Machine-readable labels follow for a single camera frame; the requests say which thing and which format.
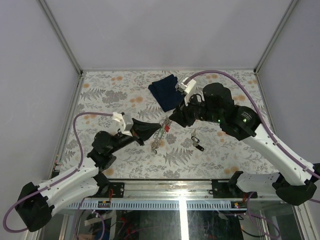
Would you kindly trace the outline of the steel disc with keyrings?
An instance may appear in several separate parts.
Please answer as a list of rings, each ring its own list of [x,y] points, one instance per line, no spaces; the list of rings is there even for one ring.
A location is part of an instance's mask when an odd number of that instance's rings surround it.
[[[170,130],[170,125],[171,125],[171,120],[169,119],[168,116],[164,117],[160,121],[160,129],[158,129],[154,135],[153,135],[153,141],[151,143],[151,151],[156,155],[158,152],[158,148],[161,145],[161,141],[164,138],[164,135],[169,132]]]

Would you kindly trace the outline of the red key tag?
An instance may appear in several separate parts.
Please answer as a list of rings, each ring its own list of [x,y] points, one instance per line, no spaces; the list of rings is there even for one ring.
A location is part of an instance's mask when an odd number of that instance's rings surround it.
[[[168,133],[170,130],[170,126],[169,125],[165,125],[164,130]]]

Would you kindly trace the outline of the green key tag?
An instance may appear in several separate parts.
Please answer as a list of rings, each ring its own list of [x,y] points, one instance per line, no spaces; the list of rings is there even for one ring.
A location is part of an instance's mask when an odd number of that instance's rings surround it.
[[[164,134],[166,133],[165,131],[165,125],[161,128],[161,130],[159,131],[159,136],[162,137]]]

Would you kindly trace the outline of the silver key black tag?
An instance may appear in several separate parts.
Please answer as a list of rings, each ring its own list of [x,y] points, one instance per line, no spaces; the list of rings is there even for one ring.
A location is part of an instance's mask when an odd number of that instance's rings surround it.
[[[204,148],[200,145],[200,140],[197,138],[197,133],[196,130],[194,130],[191,133],[191,140],[192,140],[192,145],[198,149],[199,151],[203,152]]]

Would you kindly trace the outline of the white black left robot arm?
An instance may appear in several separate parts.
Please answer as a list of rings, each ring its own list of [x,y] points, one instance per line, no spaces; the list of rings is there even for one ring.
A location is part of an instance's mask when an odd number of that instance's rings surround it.
[[[109,168],[116,151],[136,142],[144,145],[161,128],[159,123],[147,123],[125,115],[119,120],[116,134],[99,131],[91,144],[92,150],[80,163],[56,177],[35,185],[23,186],[15,206],[27,230],[35,232],[68,205],[86,197],[105,197],[110,182],[103,171]]]

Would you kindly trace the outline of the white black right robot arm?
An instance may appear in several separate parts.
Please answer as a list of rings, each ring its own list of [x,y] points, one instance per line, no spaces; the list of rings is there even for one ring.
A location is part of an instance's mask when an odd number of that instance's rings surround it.
[[[253,174],[237,171],[228,181],[228,192],[233,197],[256,192],[276,195],[284,202],[299,206],[310,201],[316,190],[319,164],[298,158],[291,149],[284,153],[285,144],[263,125],[258,114],[247,106],[234,103],[231,91],[220,83],[210,83],[196,94],[196,81],[186,78],[175,88],[184,95],[170,120],[182,127],[190,127],[196,120],[219,124],[228,136],[244,142],[260,153],[276,169],[275,173]]]

